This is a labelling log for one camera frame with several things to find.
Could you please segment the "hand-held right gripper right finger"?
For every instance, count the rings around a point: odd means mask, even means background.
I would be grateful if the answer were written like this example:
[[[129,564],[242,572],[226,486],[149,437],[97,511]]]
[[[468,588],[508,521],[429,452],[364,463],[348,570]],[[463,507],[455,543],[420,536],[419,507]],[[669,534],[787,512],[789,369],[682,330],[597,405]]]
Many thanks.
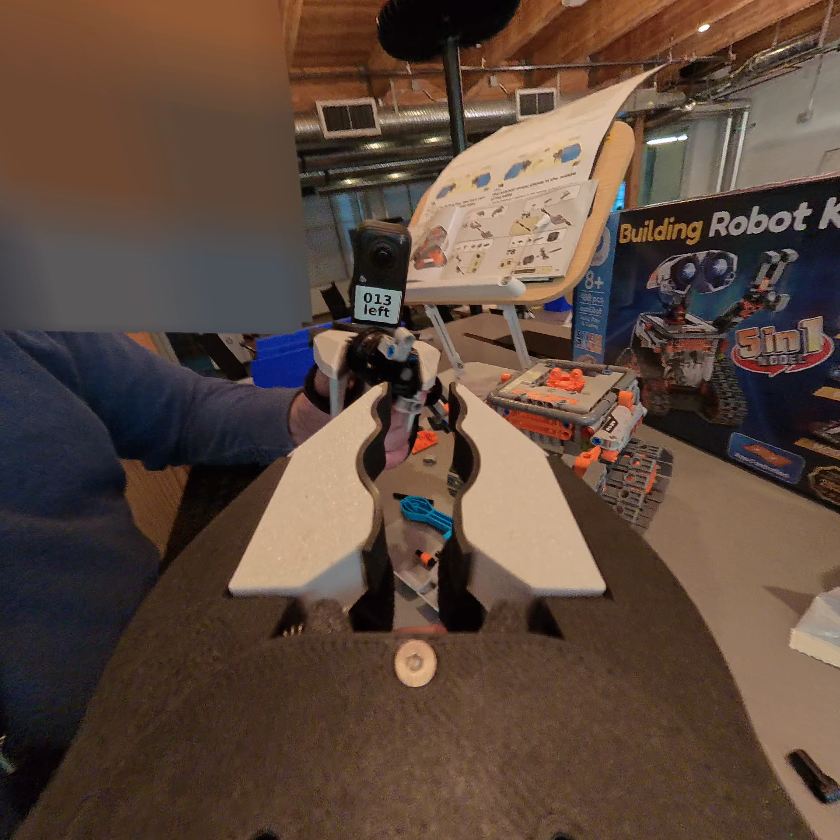
[[[449,417],[472,457],[453,532],[467,556],[467,592],[477,599],[603,595],[606,583],[548,456],[459,383]]]

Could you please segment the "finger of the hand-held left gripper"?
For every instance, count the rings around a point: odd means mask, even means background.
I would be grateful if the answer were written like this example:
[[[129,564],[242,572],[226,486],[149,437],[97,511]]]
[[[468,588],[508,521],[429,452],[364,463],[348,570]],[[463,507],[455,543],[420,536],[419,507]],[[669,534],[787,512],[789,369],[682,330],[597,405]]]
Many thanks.
[[[432,344],[417,340],[413,344],[413,356],[416,357],[416,383],[413,386],[415,408],[422,408],[427,394],[433,389],[437,379],[440,350]]]
[[[351,369],[358,329],[325,329],[312,340],[312,404],[331,417],[360,397],[360,376]]]

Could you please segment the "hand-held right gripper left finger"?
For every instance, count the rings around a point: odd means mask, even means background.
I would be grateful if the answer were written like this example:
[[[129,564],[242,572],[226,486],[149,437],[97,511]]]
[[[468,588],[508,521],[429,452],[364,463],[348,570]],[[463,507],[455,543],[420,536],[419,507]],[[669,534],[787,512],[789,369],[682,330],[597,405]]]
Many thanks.
[[[389,421],[377,385],[289,457],[228,583],[232,596],[333,600],[347,613],[381,579],[373,548],[382,530],[374,479]]]

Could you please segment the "black toy wheel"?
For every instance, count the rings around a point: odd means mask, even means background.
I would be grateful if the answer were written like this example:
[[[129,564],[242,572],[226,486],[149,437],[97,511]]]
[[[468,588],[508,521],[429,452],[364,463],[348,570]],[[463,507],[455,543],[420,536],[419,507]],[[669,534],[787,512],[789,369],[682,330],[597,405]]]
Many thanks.
[[[369,327],[358,331],[349,341],[345,363],[353,378],[364,385],[393,383],[394,363],[387,356],[392,335]]]

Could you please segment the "person's left forearm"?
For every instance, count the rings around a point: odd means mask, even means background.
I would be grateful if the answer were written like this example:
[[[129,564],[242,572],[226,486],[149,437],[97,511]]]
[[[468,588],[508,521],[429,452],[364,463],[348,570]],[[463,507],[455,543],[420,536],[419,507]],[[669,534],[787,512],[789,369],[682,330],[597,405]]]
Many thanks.
[[[152,469],[266,466],[305,438],[292,430],[301,392],[214,380],[138,353],[129,374],[102,387],[97,412],[119,455]]]

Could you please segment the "person's left hand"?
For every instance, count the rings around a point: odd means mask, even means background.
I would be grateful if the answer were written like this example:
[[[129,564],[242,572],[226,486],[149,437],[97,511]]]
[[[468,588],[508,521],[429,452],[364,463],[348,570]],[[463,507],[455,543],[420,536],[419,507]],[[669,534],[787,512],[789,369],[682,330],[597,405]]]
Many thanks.
[[[412,431],[408,415],[392,410],[391,425],[385,436],[385,469],[394,469],[407,460],[413,451]],[[320,411],[303,392],[291,403],[288,419],[290,437],[295,446],[302,445],[330,421],[328,413]]]

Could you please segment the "blue storage bin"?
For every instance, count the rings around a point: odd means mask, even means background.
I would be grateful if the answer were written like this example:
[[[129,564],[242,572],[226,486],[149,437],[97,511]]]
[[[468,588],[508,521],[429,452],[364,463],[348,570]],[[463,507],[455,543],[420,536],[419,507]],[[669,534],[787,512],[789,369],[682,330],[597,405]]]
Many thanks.
[[[332,324],[327,323],[293,333],[256,339],[256,357],[250,365],[253,383],[265,389],[302,387],[310,370],[317,365],[314,360],[314,338],[331,328]]]

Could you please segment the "black perforated panel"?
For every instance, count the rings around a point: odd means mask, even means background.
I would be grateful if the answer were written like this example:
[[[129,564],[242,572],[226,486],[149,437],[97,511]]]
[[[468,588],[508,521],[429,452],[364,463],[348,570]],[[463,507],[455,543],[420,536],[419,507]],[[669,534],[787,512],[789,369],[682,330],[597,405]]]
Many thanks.
[[[164,573],[196,535],[264,471],[263,465],[191,467],[161,561]]]

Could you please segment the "blue plastic tool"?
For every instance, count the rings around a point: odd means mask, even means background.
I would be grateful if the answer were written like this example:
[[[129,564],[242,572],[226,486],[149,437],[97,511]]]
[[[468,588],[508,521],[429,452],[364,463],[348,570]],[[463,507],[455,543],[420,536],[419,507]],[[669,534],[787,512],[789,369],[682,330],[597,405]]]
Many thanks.
[[[432,527],[442,535],[444,541],[452,536],[454,527],[452,517],[436,509],[431,500],[425,497],[404,496],[399,504],[405,519]]]

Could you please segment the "white block with orange pins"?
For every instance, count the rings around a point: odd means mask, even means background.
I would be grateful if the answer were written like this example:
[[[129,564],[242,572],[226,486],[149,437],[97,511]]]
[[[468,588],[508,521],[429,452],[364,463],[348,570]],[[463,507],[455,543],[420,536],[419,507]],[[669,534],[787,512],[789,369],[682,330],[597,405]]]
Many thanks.
[[[438,554],[442,535],[422,523],[401,519],[386,529],[395,576],[430,610],[439,614]]]

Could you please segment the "tracked toy robot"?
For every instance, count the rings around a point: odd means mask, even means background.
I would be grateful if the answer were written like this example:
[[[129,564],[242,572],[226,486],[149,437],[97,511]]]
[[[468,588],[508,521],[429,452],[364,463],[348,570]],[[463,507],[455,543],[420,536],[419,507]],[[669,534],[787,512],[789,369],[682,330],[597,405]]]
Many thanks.
[[[504,374],[486,403],[645,532],[674,461],[667,448],[636,436],[647,414],[640,394],[637,375],[626,367],[540,360]]]

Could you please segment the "tan wooden board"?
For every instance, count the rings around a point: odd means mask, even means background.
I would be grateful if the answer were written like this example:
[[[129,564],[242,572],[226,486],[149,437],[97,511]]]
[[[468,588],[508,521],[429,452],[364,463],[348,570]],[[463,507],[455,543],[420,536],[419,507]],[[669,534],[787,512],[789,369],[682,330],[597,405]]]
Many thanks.
[[[164,558],[189,477],[187,466],[148,470],[138,460],[123,460],[125,496],[134,522]]]

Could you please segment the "instruction booklet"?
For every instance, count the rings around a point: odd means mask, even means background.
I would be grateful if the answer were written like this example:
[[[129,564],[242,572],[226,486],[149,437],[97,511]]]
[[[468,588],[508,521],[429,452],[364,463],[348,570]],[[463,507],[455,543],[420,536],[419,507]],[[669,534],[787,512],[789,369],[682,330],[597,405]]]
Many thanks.
[[[454,158],[409,227],[409,299],[517,298],[528,283],[562,278],[594,202],[596,158],[654,72],[499,129]]]

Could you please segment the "black pole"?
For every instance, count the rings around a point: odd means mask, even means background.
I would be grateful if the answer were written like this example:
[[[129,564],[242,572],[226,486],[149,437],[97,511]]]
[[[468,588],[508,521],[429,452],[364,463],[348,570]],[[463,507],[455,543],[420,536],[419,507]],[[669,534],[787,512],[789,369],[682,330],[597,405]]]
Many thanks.
[[[519,5],[519,1],[389,1],[377,16],[377,38],[390,57],[409,64],[442,59],[455,155],[466,149],[459,49],[495,37],[509,25]]]

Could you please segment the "blue robot kit box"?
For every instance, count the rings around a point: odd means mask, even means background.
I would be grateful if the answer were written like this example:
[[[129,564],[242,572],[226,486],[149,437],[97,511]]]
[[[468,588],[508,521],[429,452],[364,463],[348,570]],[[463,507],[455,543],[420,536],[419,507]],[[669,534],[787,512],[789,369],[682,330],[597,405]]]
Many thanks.
[[[573,358],[635,372],[646,423],[839,508],[839,178],[614,212]]]

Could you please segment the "plastic bags of sheets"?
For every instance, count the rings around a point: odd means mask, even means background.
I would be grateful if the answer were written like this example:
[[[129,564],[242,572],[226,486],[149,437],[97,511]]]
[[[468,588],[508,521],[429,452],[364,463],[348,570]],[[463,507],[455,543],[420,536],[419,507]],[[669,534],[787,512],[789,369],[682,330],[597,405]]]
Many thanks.
[[[839,587],[813,599],[792,628],[789,647],[839,668]]]

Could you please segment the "tiny black piece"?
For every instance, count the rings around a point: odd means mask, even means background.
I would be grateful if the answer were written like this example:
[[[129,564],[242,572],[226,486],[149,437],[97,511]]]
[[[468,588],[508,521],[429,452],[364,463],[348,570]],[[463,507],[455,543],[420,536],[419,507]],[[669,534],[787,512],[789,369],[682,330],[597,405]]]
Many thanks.
[[[786,755],[786,760],[820,803],[839,803],[839,783],[826,773],[808,752],[803,749],[793,750]]]

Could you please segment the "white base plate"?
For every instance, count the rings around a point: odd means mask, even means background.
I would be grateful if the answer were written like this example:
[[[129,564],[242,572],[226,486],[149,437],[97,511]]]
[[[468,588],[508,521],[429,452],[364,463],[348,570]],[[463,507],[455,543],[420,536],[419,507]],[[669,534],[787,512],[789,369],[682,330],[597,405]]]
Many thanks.
[[[455,374],[460,373],[458,383],[473,392],[479,399],[486,399],[487,395],[496,389],[504,374],[516,375],[522,369],[499,366],[486,362],[465,362],[457,371],[451,367],[437,373],[437,378],[448,393],[448,388],[455,381]]]

